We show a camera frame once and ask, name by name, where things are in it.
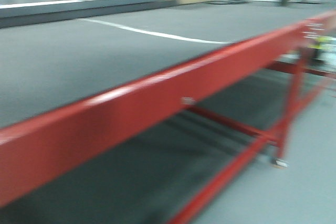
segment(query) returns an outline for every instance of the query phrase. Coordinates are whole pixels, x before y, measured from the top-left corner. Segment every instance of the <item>red metal frame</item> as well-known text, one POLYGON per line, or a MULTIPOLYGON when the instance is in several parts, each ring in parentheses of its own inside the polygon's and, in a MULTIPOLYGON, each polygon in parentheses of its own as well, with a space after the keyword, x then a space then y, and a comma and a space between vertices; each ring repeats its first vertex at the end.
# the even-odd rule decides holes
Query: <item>red metal frame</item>
MULTIPOLYGON (((322 23, 327 33, 336 28, 336 11, 210 52, 110 91, 78 101, 0 130, 0 207, 55 179, 105 150, 126 141, 148 127, 183 110, 196 110, 183 97, 200 101, 213 93, 267 67, 286 52, 311 43, 305 34, 312 23, 322 23)), ((289 69, 277 63, 272 67, 289 69)), ((259 135, 170 223, 186 223, 268 142, 283 150, 284 131, 293 117, 321 91, 317 86, 298 102, 296 73, 284 117, 269 131, 234 122, 217 121, 249 135, 259 135)))

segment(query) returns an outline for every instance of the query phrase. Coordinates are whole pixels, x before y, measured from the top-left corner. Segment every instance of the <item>gray carpeted surface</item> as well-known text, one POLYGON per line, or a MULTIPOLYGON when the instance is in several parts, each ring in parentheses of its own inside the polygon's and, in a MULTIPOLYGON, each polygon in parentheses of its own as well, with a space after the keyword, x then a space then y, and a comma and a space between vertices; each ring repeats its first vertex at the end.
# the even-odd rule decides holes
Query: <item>gray carpeted surface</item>
MULTIPOLYGON (((95 17, 172 35, 238 41, 323 13, 323 5, 195 4, 95 17)), ((69 20, 0 30, 0 127, 219 47, 69 20)))

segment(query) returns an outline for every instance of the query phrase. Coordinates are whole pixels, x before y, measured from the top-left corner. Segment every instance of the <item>white line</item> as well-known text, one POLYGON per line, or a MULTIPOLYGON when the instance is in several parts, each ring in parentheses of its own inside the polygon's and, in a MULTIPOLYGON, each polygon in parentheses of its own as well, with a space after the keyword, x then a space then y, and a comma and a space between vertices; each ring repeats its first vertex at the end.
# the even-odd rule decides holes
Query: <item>white line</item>
POLYGON ((222 42, 222 41, 192 39, 192 38, 186 38, 186 37, 181 37, 181 36, 177 36, 177 35, 157 33, 155 31, 146 31, 146 30, 136 29, 136 28, 132 28, 132 27, 129 27, 129 26, 124 26, 124 25, 120 25, 120 24, 116 24, 116 23, 105 22, 105 21, 96 20, 96 19, 78 18, 78 20, 84 20, 84 21, 88 21, 88 22, 93 22, 93 23, 98 23, 98 24, 102 24, 102 25, 106 25, 106 26, 112 26, 112 27, 120 28, 120 29, 123 29, 123 30, 134 31, 136 33, 148 34, 148 35, 153 35, 153 36, 158 36, 158 37, 163 37, 163 38, 169 38, 169 39, 178 39, 178 40, 183 40, 183 41, 196 42, 196 43, 206 43, 206 44, 229 44, 230 43, 230 42, 222 42))

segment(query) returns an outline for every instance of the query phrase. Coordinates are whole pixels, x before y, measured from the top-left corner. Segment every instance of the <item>caster wheel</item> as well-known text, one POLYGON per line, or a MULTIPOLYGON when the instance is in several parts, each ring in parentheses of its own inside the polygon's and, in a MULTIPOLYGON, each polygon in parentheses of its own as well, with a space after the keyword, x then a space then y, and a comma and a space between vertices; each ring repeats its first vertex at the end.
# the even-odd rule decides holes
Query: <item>caster wheel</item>
POLYGON ((272 166, 278 169, 286 169, 288 167, 288 163, 284 160, 273 158, 271 160, 272 166))

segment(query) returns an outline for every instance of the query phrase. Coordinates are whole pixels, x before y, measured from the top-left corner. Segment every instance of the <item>red metal leg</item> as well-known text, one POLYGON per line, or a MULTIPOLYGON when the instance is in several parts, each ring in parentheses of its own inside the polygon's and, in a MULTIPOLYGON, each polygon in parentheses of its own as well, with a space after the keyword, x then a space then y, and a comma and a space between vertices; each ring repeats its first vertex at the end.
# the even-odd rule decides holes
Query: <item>red metal leg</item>
POLYGON ((278 141, 278 149, 276 153, 276 158, 283 158, 285 152, 286 140, 288 138, 288 132, 291 122, 294 117, 295 107, 298 104, 300 98, 300 90, 303 82, 303 75, 305 72, 305 66, 307 63, 307 51, 302 50, 301 56, 295 65, 293 70, 293 77, 289 88, 289 93, 287 97, 287 104, 284 113, 284 123, 281 127, 280 138, 278 141))

